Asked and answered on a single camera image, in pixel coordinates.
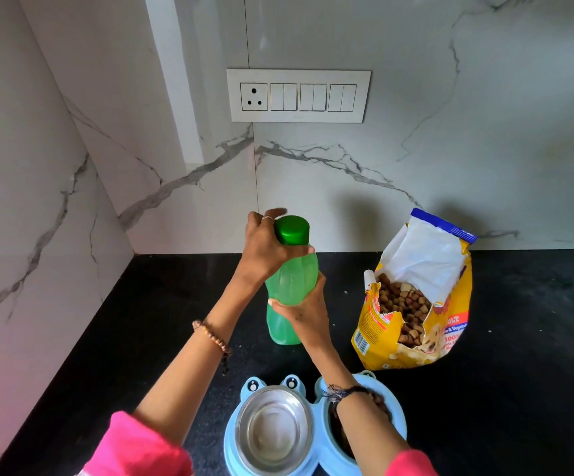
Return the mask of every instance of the black granite countertop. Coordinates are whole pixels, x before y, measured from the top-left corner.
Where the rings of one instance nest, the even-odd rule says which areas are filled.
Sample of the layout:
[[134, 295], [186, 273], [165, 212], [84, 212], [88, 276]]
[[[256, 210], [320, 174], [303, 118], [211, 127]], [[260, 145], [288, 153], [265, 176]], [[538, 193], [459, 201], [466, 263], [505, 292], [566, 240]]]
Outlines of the black granite countertop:
[[[331, 336], [362, 369], [350, 337], [376, 253], [318, 254]], [[74, 475], [114, 411], [131, 411], [207, 314], [239, 255], [139, 256], [0, 461], [0, 476]], [[574, 475], [574, 251], [473, 253], [470, 324], [452, 352], [418, 369], [378, 371], [399, 399], [408, 440], [442, 476]], [[313, 400], [319, 374], [301, 346], [278, 346], [262, 289], [232, 337], [185, 447], [198, 476], [227, 474], [226, 423], [242, 384], [295, 373]]]

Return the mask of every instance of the blue pet bowl stand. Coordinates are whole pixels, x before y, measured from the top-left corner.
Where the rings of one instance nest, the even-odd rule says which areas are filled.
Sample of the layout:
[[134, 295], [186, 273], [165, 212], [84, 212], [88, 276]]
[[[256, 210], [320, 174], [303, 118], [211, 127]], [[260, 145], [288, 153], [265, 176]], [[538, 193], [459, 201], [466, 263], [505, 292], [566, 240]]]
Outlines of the blue pet bowl stand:
[[[361, 373], [354, 374], [354, 377], [359, 384], [373, 389], [384, 397], [384, 402], [393, 416], [395, 429], [406, 439], [406, 418], [404, 417], [402, 407], [399, 405], [393, 393], [384, 384], [380, 383], [371, 371], [362, 371]], [[298, 376], [289, 375], [283, 379], [280, 385], [291, 391], [298, 392], [303, 398], [307, 397], [305, 386]], [[234, 431], [236, 419], [245, 400], [254, 394], [254, 392], [266, 386], [267, 384], [258, 377], [250, 377], [245, 381], [241, 389], [241, 402], [232, 413], [232, 416], [230, 416], [230, 420], [225, 428], [225, 438], [223, 442], [225, 464], [232, 476], [255, 476], [257, 474], [250, 472], [241, 461], [238, 451], [236, 450]], [[340, 449], [331, 433], [329, 424], [330, 401], [329, 398], [323, 397], [323, 393], [326, 392], [326, 389], [327, 385], [323, 381], [323, 378], [319, 378], [314, 387], [315, 403], [311, 404], [307, 402], [307, 409], [309, 410], [313, 426], [311, 448], [303, 462], [298, 468], [292, 471], [289, 476], [310, 476], [314, 473], [318, 464], [320, 464], [330, 476], [359, 476], [362, 474], [355, 460], [351, 459]]]

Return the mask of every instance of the dog kibble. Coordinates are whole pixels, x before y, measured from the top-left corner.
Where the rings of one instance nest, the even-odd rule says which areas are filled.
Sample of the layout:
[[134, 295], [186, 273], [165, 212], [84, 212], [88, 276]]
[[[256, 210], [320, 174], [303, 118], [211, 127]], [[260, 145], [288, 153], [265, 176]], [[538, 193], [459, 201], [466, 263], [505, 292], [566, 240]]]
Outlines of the dog kibble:
[[377, 278], [380, 288], [380, 311], [401, 312], [404, 325], [397, 342], [412, 349], [422, 345], [426, 334], [424, 321], [431, 311], [432, 304], [423, 292], [407, 282], [392, 282], [386, 274]]

